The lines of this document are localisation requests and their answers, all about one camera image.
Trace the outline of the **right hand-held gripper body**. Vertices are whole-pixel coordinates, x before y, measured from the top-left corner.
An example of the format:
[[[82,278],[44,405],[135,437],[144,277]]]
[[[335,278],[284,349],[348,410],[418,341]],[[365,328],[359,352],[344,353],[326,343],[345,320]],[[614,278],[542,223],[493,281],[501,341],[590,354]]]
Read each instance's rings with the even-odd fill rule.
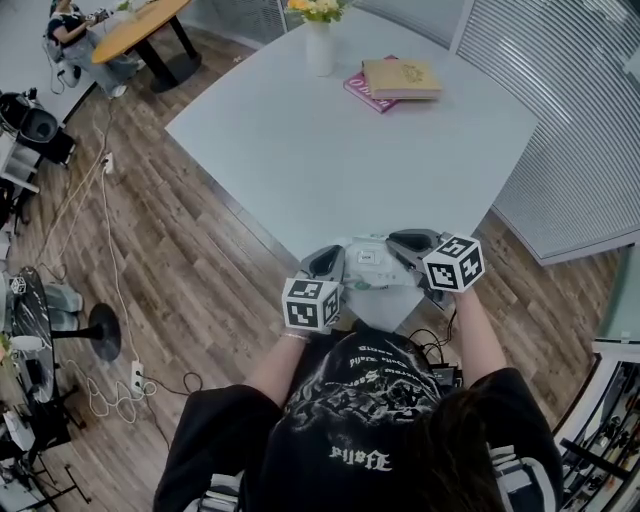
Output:
[[[468,236],[406,229],[391,233],[386,246],[436,306],[447,306],[447,293],[467,291],[485,272],[480,242]]]

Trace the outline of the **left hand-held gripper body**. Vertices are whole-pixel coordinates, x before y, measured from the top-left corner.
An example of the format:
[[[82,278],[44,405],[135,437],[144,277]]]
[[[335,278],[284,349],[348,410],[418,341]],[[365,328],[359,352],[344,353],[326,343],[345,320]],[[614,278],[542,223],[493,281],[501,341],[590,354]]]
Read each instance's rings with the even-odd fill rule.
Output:
[[[345,248],[331,245],[317,250],[302,262],[282,292],[285,326],[309,332],[327,333],[339,318]]]

